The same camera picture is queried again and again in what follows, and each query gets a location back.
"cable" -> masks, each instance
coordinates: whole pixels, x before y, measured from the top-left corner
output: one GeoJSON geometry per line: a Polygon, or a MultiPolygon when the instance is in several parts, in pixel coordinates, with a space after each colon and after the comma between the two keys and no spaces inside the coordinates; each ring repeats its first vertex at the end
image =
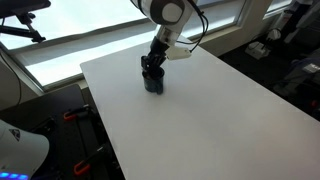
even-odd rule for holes
{"type": "Polygon", "coordinates": [[[195,48],[198,47],[198,45],[200,44],[202,38],[206,35],[206,33],[207,33],[207,31],[208,31],[208,28],[209,28],[209,21],[208,21],[207,17],[203,15],[204,12],[202,12],[202,11],[199,9],[199,7],[194,3],[193,0],[187,0],[187,1],[190,3],[190,5],[193,7],[193,9],[197,12],[197,14],[198,14],[198,16],[199,16],[199,18],[200,18],[200,20],[201,20],[201,23],[202,23],[203,31],[202,31],[202,34],[201,34],[201,36],[200,36],[200,38],[198,39],[197,42],[193,42],[193,43],[187,43],[187,42],[181,42],[181,41],[177,41],[177,42],[178,42],[178,43],[182,43],[182,44],[196,44],[196,45],[190,50],[190,52],[192,53],[192,51],[193,51],[195,48]]]}
{"type": "MultiPolygon", "coordinates": [[[[1,28],[4,26],[4,22],[5,22],[5,18],[2,19],[1,28]]],[[[6,61],[6,59],[3,57],[1,51],[0,51],[0,57],[2,58],[3,62],[8,66],[8,68],[12,71],[12,73],[15,75],[15,77],[16,77],[17,80],[18,80],[18,85],[19,85],[19,98],[18,98],[18,102],[17,102],[17,104],[15,105],[15,108],[14,108],[14,109],[15,109],[14,112],[16,112],[17,109],[18,109],[18,107],[19,107],[19,105],[20,105],[20,103],[21,103],[21,99],[22,99],[21,80],[20,80],[18,74],[13,70],[13,68],[9,65],[9,63],[8,63],[8,62],[6,61]]]]}

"white tabletop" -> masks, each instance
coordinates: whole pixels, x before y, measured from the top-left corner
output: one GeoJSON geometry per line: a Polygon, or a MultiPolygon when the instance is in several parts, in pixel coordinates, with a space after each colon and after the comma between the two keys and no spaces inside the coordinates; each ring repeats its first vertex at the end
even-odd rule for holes
{"type": "Polygon", "coordinates": [[[320,124],[197,48],[144,89],[150,43],[81,65],[127,180],[319,180],[320,124]]]}

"red handle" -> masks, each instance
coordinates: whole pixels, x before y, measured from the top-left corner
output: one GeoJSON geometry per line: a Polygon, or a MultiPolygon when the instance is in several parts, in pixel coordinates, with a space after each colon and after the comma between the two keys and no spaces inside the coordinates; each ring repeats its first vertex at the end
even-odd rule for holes
{"type": "Polygon", "coordinates": [[[72,121],[72,120],[74,120],[74,119],[76,119],[76,118],[77,118],[77,115],[76,115],[76,114],[69,115],[69,112],[64,113],[64,115],[63,115],[63,119],[64,119],[65,121],[72,121]]]}
{"type": "Polygon", "coordinates": [[[86,166],[82,167],[81,169],[79,169],[79,167],[82,165],[83,161],[81,161],[80,163],[76,164],[73,168],[73,172],[75,175],[77,176],[81,176],[85,173],[87,173],[90,170],[90,164],[87,164],[86,166]]]}

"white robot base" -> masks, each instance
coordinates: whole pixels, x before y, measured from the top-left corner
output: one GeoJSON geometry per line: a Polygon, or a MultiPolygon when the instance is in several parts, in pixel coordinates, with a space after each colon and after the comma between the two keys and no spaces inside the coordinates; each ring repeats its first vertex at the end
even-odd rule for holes
{"type": "Polygon", "coordinates": [[[46,137],[32,134],[0,120],[0,180],[28,180],[49,152],[46,137]]]}

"black cable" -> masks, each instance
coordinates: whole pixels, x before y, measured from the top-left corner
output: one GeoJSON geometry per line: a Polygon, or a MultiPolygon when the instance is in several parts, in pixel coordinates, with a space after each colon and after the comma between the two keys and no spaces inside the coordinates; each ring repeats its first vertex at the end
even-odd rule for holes
{"type": "Polygon", "coordinates": [[[138,7],[139,7],[140,11],[142,12],[142,14],[146,15],[146,14],[143,12],[141,0],[138,0],[138,7]]]}
{"type": "Polygon", "coordinates": [[[201,34],[198,42],[196,43],[196,45],[190,50],[191,53],[199,46],[202,38],[203,38],[203,37],[205,36],[205,34],[206,34],[206,27],[205,27],[205,23],[204,23],[203,17],[202,17],[202,16],[199,16],[199,18],[200,18],[201,23],[202,23],[203,31],[202,31],[202,34],[201,34]]]}
{"type": "MultiPolygon", "coordinates": [[[[198,47],[198,45],[200,44],[202,38],[206,35],[207,31],[208,31],[208,28],[209,28],[209,21],[207,19],[207,17],[205,17],[203,15],[203,12],[199,9],[199,7],[196,5],[196,3],[193,1],[193,0],[187,0],[190,5],[193,7],[193,9],[197,12],[200,20],[201,20],[201,23],[202,23],[202,28],[203,28],[203,31],[202,31],[202,34],[199,38],[199,40],[196,42],[196,45],[190,50],[190,52],[192,53],[192,51],[198,47]]],[[[179,43],[183,43],[183,44],[195,44],[195,43],[186,43],[186,42],[181,42],[179,41],[179,43]]]]}
{"type": "Polygon", "coordinates": [[[133,3],[133,0],[130,0],[130,1],[137,9],[139,9],[139,7],[135,3],[133,3]]]}
{"type": "MultiPolygon", "coordinates": [[[[247,0],[245,0],[245,3],[244,3],[244,5],[242,6],[242,8],[241,8],[241,10],[240,10],[240,13],[239,13],[239,15],[241,15],[242,14],[242,12],[243,12],[243,10],[244,10],[244,7],[245,7],[245,4],[247,3],[247,0]]],[[[181,43],[181,44],[188,44],[188,45],[192,45],[192,44],[196,44],[196,43],[198,43],[199,41],[201,41],[200,40],[200,38],[197,40],[197,41],[195,41],[195,42],[191,42],[191,43],[188,43],[188,42],[183,42],[183,41],[177,41],[177,43],[181,43]]]]}
{"type": "MultiPolygon", "coordinates": [[[[2,19],[2,23],[1,23],[1,28],[4,26],[4,22],[5,22],[5,18],[2,19]]],[[[21,86],[21,80],[18,76],[18,74],[13,70],[13,68],[9,65],[9,63],[6,61],[6,59],[3,57],[1,50],[0,50],[0,57],[2,58],[3,62],[8,66],[8,68],[12,71],[12,73],[16,76],[17,80],[18,80],[18,85],[19,85],[19,99],[17,104],[15,105],[15,110],[14,113],[17,111],[20,103],[21,103],[21,99],[22,99],[22,86],[21,86]]]]}

